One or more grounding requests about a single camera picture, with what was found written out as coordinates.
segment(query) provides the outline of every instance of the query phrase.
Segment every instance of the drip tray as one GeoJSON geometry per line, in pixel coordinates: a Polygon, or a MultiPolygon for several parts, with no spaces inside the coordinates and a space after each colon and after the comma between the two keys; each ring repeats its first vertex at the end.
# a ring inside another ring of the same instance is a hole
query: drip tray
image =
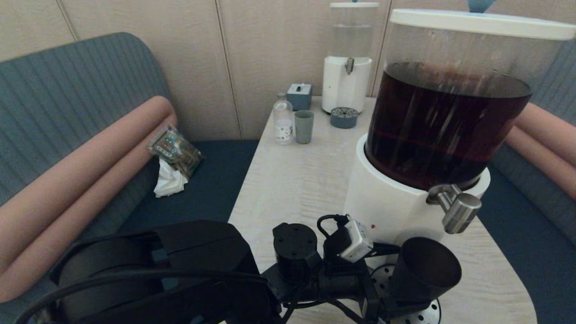
{"type": "MultiPolygon", "coordinates": [[[[389,296],[388,284],[393,272],[394,266],[386,265],[376,268],[376,271],[372,273],[372,282],[380,298],[389,296]]],[[[378,324],[439,324],[441,317],[440,302],[436,299],[423,311],[397,317],[389,322],[384,322],[380,319],[378,324]]]]}

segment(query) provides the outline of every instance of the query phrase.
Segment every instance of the pink bolster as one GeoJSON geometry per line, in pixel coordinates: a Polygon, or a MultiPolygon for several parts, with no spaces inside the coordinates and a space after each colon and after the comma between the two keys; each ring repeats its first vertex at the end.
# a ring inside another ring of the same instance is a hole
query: pink bolster
{"type": "Polygon", "coordinates": [[[166,98],[151,98],[0,206],[0,302],[44,275],[150,160],[155,132],[176,122],[166,98]]]}
{"type": "Polygon", "coordinates": [[[516,126],[572,165],[576,164],[576,127],[529,103],[516,126]]]}
{"type": "Polygon", "coordinates": [[[576,199],[576,168],[552,150],[514,126],[506,143],[576,199]]]}

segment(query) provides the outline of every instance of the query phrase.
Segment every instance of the seat cushion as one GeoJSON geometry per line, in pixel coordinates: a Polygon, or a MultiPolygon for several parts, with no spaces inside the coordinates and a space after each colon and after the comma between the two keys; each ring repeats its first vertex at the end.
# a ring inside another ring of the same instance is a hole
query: seat cushion
{"type": "Polygon", "coordinates": [[[576,248],[502,173],[490,174],[478,217],[528,290],[538,323],[576,323],[576,248]]]}
{"type": "Polygon", "coordinates": [[[258,141],[206,141],[194,145],[206,159],[184,191],[162,198],[148,193],[121,232],[201,219],[228,221],[258,141]]]}

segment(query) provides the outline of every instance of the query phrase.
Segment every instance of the white tissue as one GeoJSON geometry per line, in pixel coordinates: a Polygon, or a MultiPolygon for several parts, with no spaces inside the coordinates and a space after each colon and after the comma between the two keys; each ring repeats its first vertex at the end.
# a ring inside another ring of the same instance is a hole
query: white tissue
{"type": "Polygon", "coordinates": [[[184,190],[184,185],[188,183],[180,171],[173,169],[166,161],[160,160],[160,170],[158,172],[158,183],[154,188],[156,198],[170,196],[184,190]]]}

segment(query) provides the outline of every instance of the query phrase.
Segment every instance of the gray cup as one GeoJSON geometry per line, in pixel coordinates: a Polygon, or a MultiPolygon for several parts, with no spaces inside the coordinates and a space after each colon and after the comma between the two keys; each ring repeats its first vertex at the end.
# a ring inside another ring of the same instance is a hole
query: gray cup
{"type": "Polygon", "coordinates": [[[309,110],[299,110],[294,113],[296,126],[296,141],[300,144],[308,144],[312,140],[312,125],[314,125],[314,113],[309,110]]]}

